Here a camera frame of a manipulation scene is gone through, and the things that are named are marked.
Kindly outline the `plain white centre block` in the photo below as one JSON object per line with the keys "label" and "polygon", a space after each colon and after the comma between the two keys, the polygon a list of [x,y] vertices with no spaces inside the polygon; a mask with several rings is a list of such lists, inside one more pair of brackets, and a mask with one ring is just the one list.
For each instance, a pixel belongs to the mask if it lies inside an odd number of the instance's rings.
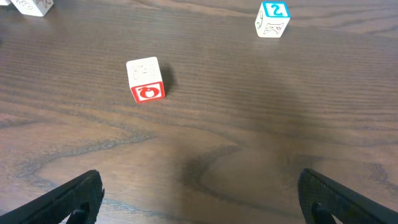
{"label": "plain white centre block", "polygon": [[53,0],[11,0],[21,14],[44,17],[53,6]]}

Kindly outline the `blue number 2 block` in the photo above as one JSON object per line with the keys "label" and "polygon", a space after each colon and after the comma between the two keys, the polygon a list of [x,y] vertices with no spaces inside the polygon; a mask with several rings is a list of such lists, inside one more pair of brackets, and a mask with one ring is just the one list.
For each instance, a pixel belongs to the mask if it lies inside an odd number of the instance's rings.
{"label": "blue number 2 block", "polygon": [[263,38],[280,38],[290,19],[286,2],[263,1],[254,23],[257,35]]}

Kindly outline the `white block red side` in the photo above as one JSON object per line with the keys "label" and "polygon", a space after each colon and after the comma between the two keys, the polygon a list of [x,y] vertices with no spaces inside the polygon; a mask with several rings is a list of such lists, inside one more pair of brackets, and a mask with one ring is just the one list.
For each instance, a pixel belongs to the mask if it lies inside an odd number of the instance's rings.
{"label": "white block red side", "polygon": [[164,83],[157,57],[126,63],[129,87],[136,103],[165,98]]}

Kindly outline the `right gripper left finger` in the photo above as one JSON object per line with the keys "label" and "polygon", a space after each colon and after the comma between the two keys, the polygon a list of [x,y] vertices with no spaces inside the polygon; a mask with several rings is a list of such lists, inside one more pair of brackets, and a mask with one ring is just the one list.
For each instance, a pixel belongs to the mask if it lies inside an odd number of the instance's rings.
{"label": "right gripper left finger", "polygon": [[89,170],[35,200],[1,215],[4,224],[94,224],[104,197],[100,173]]}

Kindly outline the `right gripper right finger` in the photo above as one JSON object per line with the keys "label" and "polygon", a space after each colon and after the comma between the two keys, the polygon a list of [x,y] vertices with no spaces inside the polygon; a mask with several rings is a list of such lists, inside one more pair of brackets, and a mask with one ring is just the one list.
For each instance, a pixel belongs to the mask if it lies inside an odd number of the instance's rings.
{"label": "right gripper right finger", "polygon": [[397,224],[397,212],[313,169],[301,172],[298,199],[306,224]]}

